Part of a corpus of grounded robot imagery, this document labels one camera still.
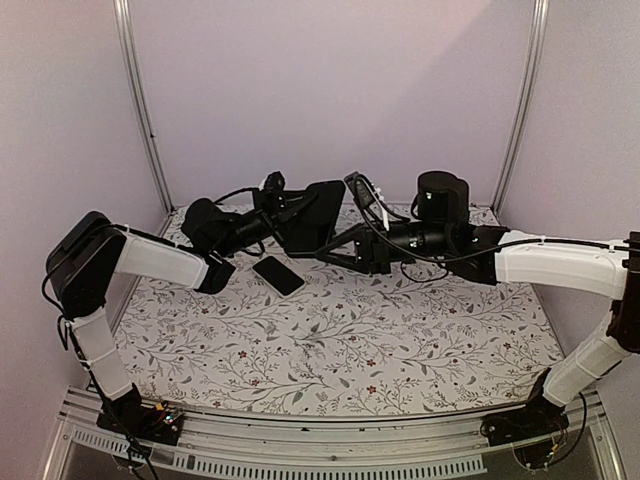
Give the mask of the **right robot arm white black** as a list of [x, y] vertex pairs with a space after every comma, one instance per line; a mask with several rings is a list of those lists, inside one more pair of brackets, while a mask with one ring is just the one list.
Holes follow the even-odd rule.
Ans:
[[611, 300], [599, 326], [567, 358], [542, 373], [517, 415], [517, 427], [537, 436], [584, 388], [639, 351], [639, 235], [590, 241], [546, 237], [470, 223], [469, 186], [452, 173], [417, 179], [413, 220], [373, 221], [381, 200], [369, 180], [345, 179], [362, 223], [318, 249], [318, 259], [365, 274], [387, 274], [394, 262], [435, 263], [470, 282], [530, 283], [581, 290]]

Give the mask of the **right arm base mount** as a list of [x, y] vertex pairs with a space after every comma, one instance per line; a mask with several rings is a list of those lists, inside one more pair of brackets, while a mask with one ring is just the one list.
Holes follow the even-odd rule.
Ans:
[[568, 427], [569, 420], [563, 409], [547, 411], [525, 406], [485, 416], [480, 434], [491, 446], [497, 446], [560, 432]]

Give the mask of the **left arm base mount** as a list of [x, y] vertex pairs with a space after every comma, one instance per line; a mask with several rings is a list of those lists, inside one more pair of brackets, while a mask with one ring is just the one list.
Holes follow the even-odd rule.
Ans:
[[165, 402], [145, 406], [137, 401], [118, 400], [103, 405], [97, 426], [163, 445], [176, 446], [184, 424], [184, 412]]

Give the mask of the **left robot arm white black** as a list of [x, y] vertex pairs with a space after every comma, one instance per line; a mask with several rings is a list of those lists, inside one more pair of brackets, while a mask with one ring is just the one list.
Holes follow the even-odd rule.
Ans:
[[60, 312], [58, 332], [89, 372], [111, 419], [128, 434], [148, 426], [134, 383], [124, 367], [106, 313], [116, 274], [161, 280], [204, 294], [223, 290], [235, 271], [234, 254], [273, 237], [280, 243], [317, 193], [280, 187], [252, 191], [253, 210], [240, 215], [207, 198], [190, 205], [182, 225], [186, 245], [87, 213], [49, 254], [41, 294]]

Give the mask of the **black phone case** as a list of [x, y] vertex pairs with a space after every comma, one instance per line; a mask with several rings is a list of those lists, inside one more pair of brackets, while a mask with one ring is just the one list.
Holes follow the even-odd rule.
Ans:
[[312, 183], [318, 198], [305, 211], [286, 240], [285, 253], [293, 258], [313, 258], [315, 252], [326, 245], [335, 232], [345, 184], [342, 180]]

